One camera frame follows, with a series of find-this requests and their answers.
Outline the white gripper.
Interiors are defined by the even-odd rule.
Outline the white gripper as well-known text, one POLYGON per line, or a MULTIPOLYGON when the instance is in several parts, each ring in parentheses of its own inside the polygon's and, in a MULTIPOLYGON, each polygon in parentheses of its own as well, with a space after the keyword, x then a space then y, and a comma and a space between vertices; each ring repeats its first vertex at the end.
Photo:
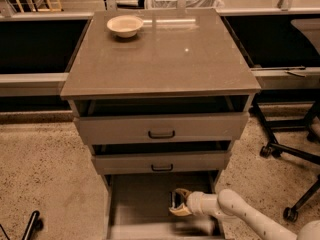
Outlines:
POLYGON ((213 216, 217 205, 216 194, 206 194, 203 192, 190 190, 184 188, 177 188, 175 196, 179 199, 187 199, 186 206, 182 205, 178 208, 170 208, 169 211, 178 217, 185 217, 191 214, 196 216, 209 215, 213 216))

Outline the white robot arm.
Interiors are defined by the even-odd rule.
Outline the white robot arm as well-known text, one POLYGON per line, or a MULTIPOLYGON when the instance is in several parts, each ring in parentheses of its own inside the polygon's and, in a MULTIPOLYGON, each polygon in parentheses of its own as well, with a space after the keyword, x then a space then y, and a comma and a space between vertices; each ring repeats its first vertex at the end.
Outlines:
POLYGON ((171 194, 169 211, 175 216, 212 216, 223 222, 240 219, 262 240, 320 240, 320 221, 307 223, 295 234, 250 206, 231 189, 207 194, 177 188, 171 194))

